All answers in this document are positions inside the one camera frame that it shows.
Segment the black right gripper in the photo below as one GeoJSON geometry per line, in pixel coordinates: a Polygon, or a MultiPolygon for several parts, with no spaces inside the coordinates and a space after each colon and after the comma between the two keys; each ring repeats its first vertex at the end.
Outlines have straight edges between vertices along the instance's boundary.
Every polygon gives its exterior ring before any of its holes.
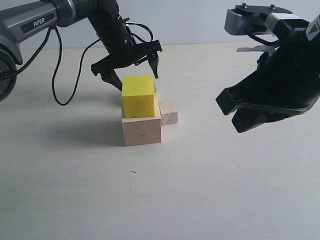
{"type": "Polygon", "coordinates": [[[216,98],[224,115],[234,115],[238,133],[304,114],[319,99],[320,20],[305,21],[279,20],[272,34],[245,31],[258,46],[276,51],[261,52],[256,70],[216,98]]]}

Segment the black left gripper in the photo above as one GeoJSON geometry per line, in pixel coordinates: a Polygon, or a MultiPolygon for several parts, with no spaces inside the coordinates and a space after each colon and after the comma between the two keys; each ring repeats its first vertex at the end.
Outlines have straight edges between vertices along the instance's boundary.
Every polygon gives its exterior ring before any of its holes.
{"type": "Polygon", "coordinates": [[[122,19],[120,15],[111,19],[104,14],[96,14],[90,17],[90,23],[109,53],[108,56],[91,65],[94,75],[100,74],[104,82],[121,91],[123,83],[115,69],[126,68],[130,65],[137,66],[147,61],[154,77],[159,78],[158,52],[162,51],[162,46],[158,40],[145,41],[132,33],[129,25],[133,23],[128,22],[127,18],[122,19]]]}

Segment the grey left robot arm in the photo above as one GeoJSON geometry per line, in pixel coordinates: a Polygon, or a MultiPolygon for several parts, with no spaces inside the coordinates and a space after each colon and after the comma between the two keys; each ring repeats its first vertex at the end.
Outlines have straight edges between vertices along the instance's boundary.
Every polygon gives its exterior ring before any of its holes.
{"type": "Polygon", "coordinates": [[[88,19],[108,56],[91,65],[92,73],[115,86],[123,88],[115,70],[147,61],[158,78],[158,40],[145,41],[131,32],[129,18],[122,18],[115,0],[39,0],[0,12],[0,99],[13,91],[17,76],[37,57],[48,42],[51,31],[66,28],[88,19]],[[47,30],[44,41],[24,63],[20,43],[47,30]]]}

